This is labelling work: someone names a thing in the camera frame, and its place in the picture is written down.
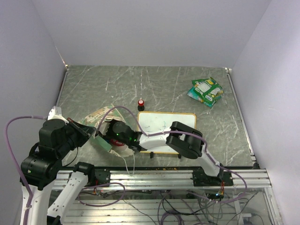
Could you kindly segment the green printed paper bag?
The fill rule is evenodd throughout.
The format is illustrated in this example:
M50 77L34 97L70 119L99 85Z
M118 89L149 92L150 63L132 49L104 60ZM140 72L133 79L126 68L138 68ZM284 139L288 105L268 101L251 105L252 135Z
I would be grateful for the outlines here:
M109 111L113 107L113 104L109 104L108 106L105 106L90 113L78 122L83 125L93 126L97 128L103 116L107 113L107 111ZM103 123L100 126L100 131L103 132L105 128L108 128L109 122L113 122L113 120L126 122L121 113L117 109L114 109L111 112L109 112L108 115L105 117ZM103 139L102 137L96 135L94 135L90 140L97 147L100 147L106 152L113 154L119 158L122 158L124 160L125 168L129 176L133 176L135 174L135 154L133 150L128 148L128 146L114 146L110 144L111 139ZM125 159L126 157L130 156L133 157L132 172L129 172L128 165Z

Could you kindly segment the teal snack packet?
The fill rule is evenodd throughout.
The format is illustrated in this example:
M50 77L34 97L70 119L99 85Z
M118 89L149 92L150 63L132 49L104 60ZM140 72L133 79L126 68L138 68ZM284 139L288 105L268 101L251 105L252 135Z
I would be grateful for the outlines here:
M207 99L202 99L200 96L198 96L195 92L194 92L194 87L192 87L188 92L187 95L189 97L191 97L194 100L197 100L201 103L203 103L204 105L208 106L209 108L212 108L214 106L214 104L217 102L217 100L213 100L212 102L207 100Z

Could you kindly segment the green box snack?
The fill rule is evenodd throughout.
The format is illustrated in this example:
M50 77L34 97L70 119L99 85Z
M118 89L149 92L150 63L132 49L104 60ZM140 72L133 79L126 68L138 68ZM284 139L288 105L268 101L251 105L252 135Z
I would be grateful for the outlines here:
M204 96L208 93L214 95L216 95L217 93L222 95L224 93L223 88L212 77L206 79L192 80L192 84L195 88L194 92L202 99L204 99Z

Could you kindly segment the yellow green snack packet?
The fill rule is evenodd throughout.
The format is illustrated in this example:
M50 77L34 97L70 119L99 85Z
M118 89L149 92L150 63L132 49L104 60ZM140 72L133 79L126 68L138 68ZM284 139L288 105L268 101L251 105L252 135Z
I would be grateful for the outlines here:
M214 95L214 94L211 94L211 93L208 93L208 94L206 94L205 96L204 96L204 99L206 100L206 101L209 101L209 102L213 102L213 101L217 101L217 100L219 100L221 98L221 95L220 94L216 94L216 95Z

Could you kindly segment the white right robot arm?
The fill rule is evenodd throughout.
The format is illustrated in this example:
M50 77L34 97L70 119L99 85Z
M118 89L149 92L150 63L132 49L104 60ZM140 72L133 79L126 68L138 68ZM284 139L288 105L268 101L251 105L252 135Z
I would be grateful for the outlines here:
M122 121L110 121L104 131L98 131L104 139L114 139L135 152L150 151L167 146L189 159L199 159L200 167L211 185L218 185L223 180L224 170L207 150L207 142L200 131L181 122L157 133L134 131Z

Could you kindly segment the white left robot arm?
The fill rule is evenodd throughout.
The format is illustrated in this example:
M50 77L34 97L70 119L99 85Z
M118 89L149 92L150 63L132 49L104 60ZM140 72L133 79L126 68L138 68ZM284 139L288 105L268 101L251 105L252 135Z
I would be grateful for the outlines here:
M70 174L67 185L50 204L51 192L62 160L75 149L82 147L97 133L95 127L82 125L61 115L53 107L39 131L39 141L21 163L23 225L61 225L68 209L85 186L96 183L95 167L78 162Z

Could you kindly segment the red snack packet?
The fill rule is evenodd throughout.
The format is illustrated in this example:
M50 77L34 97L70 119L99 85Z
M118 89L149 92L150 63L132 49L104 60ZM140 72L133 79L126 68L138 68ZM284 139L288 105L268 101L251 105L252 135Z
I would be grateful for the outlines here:
M110 140L110 144L114 145L114 146L124 146L125 144L118 141L118 140L115 140L115 139L111 139Z

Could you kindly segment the yellow-framed small whiteboard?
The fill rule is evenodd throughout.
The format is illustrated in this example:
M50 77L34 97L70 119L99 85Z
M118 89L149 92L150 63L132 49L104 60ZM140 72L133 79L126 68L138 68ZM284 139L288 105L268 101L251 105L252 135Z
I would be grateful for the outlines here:
M174 112L139 112L137 120L145 133L157 133L169 128L174 121L196 129L196 115Z

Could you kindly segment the aluminium rail frame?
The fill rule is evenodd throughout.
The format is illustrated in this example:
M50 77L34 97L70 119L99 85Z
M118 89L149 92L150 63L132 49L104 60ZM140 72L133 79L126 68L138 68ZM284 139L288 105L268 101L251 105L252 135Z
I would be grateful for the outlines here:
M99 167L66 225L281 225L264 169L238 168L209 184L197 167Z

